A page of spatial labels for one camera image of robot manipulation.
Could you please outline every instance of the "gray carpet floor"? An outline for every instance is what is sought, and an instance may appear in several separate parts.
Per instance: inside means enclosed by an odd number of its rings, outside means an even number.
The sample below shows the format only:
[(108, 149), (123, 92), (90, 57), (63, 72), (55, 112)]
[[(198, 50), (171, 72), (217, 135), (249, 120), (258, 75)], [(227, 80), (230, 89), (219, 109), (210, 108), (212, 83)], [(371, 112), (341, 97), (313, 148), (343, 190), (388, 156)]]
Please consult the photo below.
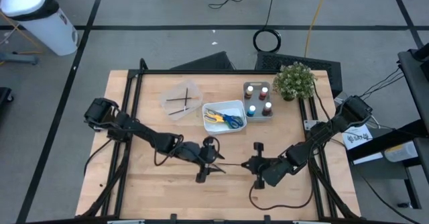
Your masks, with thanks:
[[(82, 37), (95, 0), (57, 1), (82, 30)], [(265, 23), (269, 0), (229, 2), (221, 9), (208, 7), (209, 3), (223, 1), (101, 0), (28, 221), (74, 216), (82, 169), (94, 134), (82, 122), (82, 115), (88, 103), (103, 96), (110, 70), (136, 68), (142, 57), (150, 69), (168, 69), (223, 50), (238, 69), (254, 68), (257, 52), (252, 45), (255, 30), (251, 26)], [(428, 29), (429, 0), (403, 2), (414, 25)], [(318, 0), (274, 0), (269, 24), (287, 26), (279, 30), (283, 38), (280, 54), (304, 55), (307, 31), (290, 26), (309, 25), (317, 4)], [(1, 35), (8, 32), (3, 25), (8, 24), (0, 19)], [(133, 30), (127, 25), (141, 27)], [(193, 30), (181, 25), (206, 27)], [(230, 29), (214, 30), (219, 25), (229, 25)], [(343, 88), (348, 95), (361, 94), (384, 79), (395, 70), (398, 52), (416, 48), (410, 30), (365, 28), (407, 26), (396, 0), (324, 0), (316, 25), (361, 26), (315, 29), (308, 50), (308, 57), (341, 62)], [(426, 43), (429, 32), (424, 29), (418, 28), (418, 35)], [(262, 48), (273, 48), (270, 36), (261, 35), (258, 43)], [(33, 46), (19, 34), (0, 46), (2, 52), (31, 49)], [(15, 95), (0, 119), (0, 223), (16, 222), (75, 56), (59, 57), (45, 49), (37, 66), (0, 66), (0, 86), (12, 88)], [(383, 125), (400, 127), (419, 118), (405, 80), (376, 92), (367, 102)], [(422, 210), (400, 211), (427, 223), (429, 186), (421, 167), (413, 167), (412, 175)], [(364, 217), (404, 222), (379, 202), (358, 175), (353, 173), (353, 178)], [(369, 181), (391, 205), (408, 201), (403, 181)]]

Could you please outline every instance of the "yellow cable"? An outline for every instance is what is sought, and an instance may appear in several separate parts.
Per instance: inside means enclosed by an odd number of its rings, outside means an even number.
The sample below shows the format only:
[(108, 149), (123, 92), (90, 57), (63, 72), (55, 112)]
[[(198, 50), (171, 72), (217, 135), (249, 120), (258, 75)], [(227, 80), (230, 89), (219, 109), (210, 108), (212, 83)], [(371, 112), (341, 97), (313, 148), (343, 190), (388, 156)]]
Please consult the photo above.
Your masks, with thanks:
[(3, 14), (3, 12), (0, 11), (1, 16), (3, 16), (3, 18), (6, 19), (6, 21), (12, 25), (16, 31), (18, 31), (25, 39), (27, 39), (28, 41), (30, 41), (38, 50), (39, 52), (36, 51), (32, 51), (32, 52), (19, 52), (18, 54), (43, 54), (43, 48), (37, 44), (33, 39), (31, 39), (30, 37), (28, 37), (27, 35), (25, 35), (8, 17), (6, 17), (6, 15)]
[(313, 17), (313, 21), (311, 22), (310, 29), (308, 29), (307, 40), (306, 40), (306, 49), (304, 51), (304, 57), (307, 57), (307, 49), (308, 49), (308, 43), (310, 41), (311, 30), (313, 28), (314, 23), (316, 23), (317, 15), (319, 14), (320, 7), (322, 6), (322, 4), (323, 4), (323, 0), (320, 0), (319, 5), (317, 6), (316, 13), (314, 14), (314, 17)]

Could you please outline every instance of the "clear plastic container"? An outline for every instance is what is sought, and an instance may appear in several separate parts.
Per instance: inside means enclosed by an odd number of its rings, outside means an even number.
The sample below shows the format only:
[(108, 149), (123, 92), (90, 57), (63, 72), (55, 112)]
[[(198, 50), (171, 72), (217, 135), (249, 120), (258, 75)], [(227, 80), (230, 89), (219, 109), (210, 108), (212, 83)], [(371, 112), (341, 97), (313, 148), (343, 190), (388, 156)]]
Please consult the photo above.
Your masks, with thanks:
[[(211, 123), (204, 120), (204, 114), (206, 109), (211, 109), (219, 113), (223, 113), (230, 116), (238, 116), (243, 120), (243, 126), (237, 129), (230, 129), (226, 123)], [(240, 100), (225, 101), (220, 103), (206, 103), (202, 106), (202, 116), (204, 121), (204, 128), (209, 135), (216, 135), (222, 133), (233, 133), (236, 131), (243, 130), (246, 125), (246, 117), (244, 112), (243, 102)]]
[[(188, 89), (188, 99), (185, 100), (186, 89)], [(162, 93), (160, 102), (168, 117), (175, 121), (201, 106), (202, 93), (195, 82), (192, 80), (185, 80), (174, 88)]]

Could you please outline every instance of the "small bottle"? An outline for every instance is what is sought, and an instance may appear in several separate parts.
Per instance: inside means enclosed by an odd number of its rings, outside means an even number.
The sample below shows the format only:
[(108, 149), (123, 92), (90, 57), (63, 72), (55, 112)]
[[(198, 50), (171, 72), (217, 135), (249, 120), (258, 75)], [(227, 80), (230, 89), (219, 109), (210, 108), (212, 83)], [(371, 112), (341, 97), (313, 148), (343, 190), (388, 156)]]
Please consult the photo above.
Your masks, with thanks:
[(267, 93), (268, 93), (268, 88), (267, 87), (263, 87), (261, 94), (259, 94), (259, 100), (265, 100), (265, 98), (267, 97)]
[(262, 115), (268, 116), (270, 113), (271, 113), (271, 103), (268, 102), (265, 104), (265, 106), (263, 106)]
[(255, 115), (255, 111), (256, 111), (256, 107), (253, 105), (250, 106), (249, 110), (247, 110), (247, 116), (253, 117)]
[(253, 94), (253, 86), (248, 86), (246, 89), (246, 93), (244, 94), (244, 97), (246, 99), (250, 99), (252, 97)]

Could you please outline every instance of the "scissors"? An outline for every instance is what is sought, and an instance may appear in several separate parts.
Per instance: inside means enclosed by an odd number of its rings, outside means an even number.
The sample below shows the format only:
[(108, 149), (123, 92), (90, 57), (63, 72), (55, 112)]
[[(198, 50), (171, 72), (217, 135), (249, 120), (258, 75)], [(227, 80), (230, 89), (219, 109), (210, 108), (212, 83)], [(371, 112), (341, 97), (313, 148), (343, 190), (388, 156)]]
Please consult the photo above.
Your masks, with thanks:
[(226, 123), (232, 129), (237, 129), (244, 125), (243, 120), (238, 116), (225, 115), (211, 109), (207, 109), (204, 119), (211, 123)]

